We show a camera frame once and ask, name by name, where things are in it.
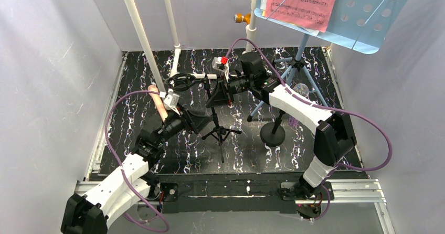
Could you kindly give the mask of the pink microphone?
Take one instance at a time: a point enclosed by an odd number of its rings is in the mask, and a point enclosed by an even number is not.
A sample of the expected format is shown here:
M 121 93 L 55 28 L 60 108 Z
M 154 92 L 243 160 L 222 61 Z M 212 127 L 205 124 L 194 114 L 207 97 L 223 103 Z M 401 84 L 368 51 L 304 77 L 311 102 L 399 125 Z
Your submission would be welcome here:
M 149 95 L 152 98 L 154 105 L 162 119 L 162 121 L 164 122 L 166 120 L 166 118 L 168 117 L 168 112 L 164 106 L 163 100 L 161 99 L 161 97 L 159 96 L 159 90 L 157 88 L 157 86 L 155 85 L 150 85 L 148 86 L 148 91 L 150 91 Z

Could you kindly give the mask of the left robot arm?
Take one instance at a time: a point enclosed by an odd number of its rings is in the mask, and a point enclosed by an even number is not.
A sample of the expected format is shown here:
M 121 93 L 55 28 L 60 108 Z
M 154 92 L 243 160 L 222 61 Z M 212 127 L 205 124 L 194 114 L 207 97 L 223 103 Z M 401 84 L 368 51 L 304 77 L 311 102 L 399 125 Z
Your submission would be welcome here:
M 117 218 L 149 195 L 152 182 L 147 174 L 164 154 L 162 144 L 182 131 L 199 134 L 211 121 L 204 112 L 169 111 L 160 127 L 143 129 L 131 154 L 117 169 L 84 194 L 68 199 L 61 232 L 107 233 Z

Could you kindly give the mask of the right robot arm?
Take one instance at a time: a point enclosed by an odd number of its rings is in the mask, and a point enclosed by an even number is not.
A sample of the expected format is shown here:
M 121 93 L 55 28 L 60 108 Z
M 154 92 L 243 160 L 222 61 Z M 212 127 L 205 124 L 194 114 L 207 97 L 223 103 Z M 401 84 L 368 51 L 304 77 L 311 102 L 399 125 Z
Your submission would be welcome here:
M 222 74 L 217 77 L 206 107 L 229 105 L 235 94 L 250 91 L 257 99 L 303 123 L 315 136 L 314 157 L 298 183 L 293 188 L 282 189 L 282 194 L 294 198 L 310 198 L 317 194 L 328 174 L 356 145 L 350 115 L 317 108 L 314 102 L 292 90 L 282 79 L 268 74 L 258 53 L 241 55 L 242 71 L 234 77 L 229 74 L 228 61 L 227 57 L 215 57 L 212 61 L 212 67 Z

